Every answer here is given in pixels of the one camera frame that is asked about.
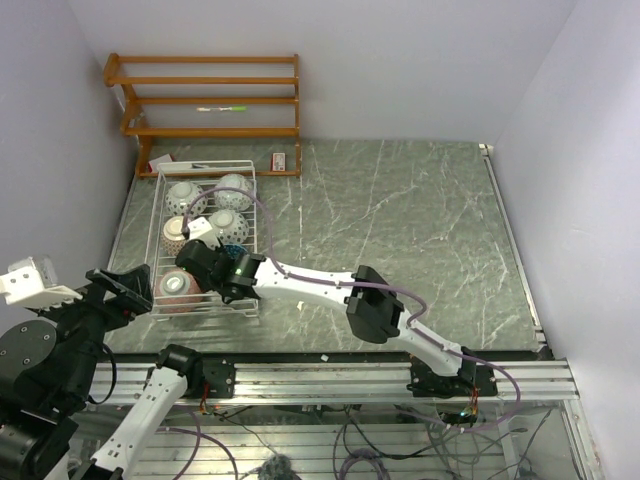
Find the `blue triangle pattern bowl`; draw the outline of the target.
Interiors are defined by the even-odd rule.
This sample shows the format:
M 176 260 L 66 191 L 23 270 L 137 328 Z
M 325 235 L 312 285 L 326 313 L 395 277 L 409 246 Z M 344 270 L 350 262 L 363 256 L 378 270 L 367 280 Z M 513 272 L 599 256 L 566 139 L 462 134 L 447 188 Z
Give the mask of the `blue triangle pattern bowl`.
M 248 253 L 248 250 L 240 244 L 225 244 L 226 254 L 232 259 L 238 259 Z

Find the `blue floral pattern bowl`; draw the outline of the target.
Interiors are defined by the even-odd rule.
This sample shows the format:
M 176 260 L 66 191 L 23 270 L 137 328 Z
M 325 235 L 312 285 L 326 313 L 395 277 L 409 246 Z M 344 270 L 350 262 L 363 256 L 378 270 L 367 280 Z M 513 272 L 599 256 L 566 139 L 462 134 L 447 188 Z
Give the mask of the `blue floral pattern bowl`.
M 208 222 L 223 245 L 241 245 L 249 237 L 247 220 L 234 210 L 217 210 L 208 217 Z

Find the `red patterned bowl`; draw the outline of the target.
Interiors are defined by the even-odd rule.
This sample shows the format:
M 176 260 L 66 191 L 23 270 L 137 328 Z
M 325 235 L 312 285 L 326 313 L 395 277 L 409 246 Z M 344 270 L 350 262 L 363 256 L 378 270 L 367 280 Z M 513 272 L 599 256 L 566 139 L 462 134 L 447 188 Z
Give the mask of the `red patterned bowl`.
M 157 281 L 154 297 L 161 313 L 187 313 L 203 301 L 203 292 L 191 274 L 177 268 Z

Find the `brown geometric pattern bowl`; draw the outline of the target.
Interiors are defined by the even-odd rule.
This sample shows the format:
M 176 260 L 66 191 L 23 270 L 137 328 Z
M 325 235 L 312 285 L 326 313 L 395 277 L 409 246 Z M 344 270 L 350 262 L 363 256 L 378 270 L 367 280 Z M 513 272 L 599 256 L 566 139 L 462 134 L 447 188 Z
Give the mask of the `brown geometric pattern bowl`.
M 162 226 L 160 240 L 164 252 L 171 257 L 176 257 L 181 249 L 190 241 L 182 231 L 183 217 L 174 216 L 166 220 Z

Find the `white petal pattern bowl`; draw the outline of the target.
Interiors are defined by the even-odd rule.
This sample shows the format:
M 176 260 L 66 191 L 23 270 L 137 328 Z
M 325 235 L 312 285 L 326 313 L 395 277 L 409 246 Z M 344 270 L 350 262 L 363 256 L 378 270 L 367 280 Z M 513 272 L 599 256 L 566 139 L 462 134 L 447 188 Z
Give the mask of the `white petal pattern bowl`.
M 227 174 L 219 180 L 217 188 L 214 200 L 218 208 L 237 212 L 244 212 L 250 208 L 252 200 L 245 192 L 252 193 L 253 186 L 245 176 Z

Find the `olive leaf pattern bowl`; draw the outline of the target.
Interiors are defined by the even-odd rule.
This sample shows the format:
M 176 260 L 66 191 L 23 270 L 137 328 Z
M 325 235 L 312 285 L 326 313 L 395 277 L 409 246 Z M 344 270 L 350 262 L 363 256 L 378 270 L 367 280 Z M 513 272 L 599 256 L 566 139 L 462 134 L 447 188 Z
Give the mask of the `olive leaf pattern bowl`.
M 169 188 L 165 195 L 165 207 L 171 216 L 182 216 L 189 205 L 202 193 L 203 188 L 190 181 L 182 181 Z M 203 214 L 207 207 L 207 198 L 201 197 L 192 206 L 191 216 Z

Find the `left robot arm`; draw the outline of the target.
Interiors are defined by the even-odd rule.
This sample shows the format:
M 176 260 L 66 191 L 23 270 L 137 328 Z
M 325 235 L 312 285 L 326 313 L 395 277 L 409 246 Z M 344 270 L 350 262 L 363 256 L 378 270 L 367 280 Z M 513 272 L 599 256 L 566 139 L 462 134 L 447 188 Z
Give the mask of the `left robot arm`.
M 201 355 L 170 345 L 159 354 L 141 396 L 115 432 L 76 471 L 68 469 L 73 415 L 96 401 L 96 367 L 111 357 L 107 332 L 153 306 L 150 268 L 87 272 L 87 285 L 58 284 L 48 257 L 28 257 L 1 277 L 1 295 L 36 319 L 1 337 L 1 476 L 4 479 L 126 479 L 181 397 L 203 387 Z

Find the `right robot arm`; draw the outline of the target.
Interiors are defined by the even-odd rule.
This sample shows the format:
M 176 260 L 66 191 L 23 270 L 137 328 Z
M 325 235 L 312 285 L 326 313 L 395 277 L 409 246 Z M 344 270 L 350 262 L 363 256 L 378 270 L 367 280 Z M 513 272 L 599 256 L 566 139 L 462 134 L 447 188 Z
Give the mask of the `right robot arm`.
M 398 298 L 395 289 L 372 267 L 354 273 L 294 267 L 271 257 L 210 248 L 191 240 L 175 258 L 204 292 L 215 292 L 225 303 L 252 299 L 290 298 L 332 309 L 346 316 L 359 340 L 385 345 L 414 357 L 407 390 L 415 397 L 495 396 L 495 369 L 476 354 L 422 325 Z

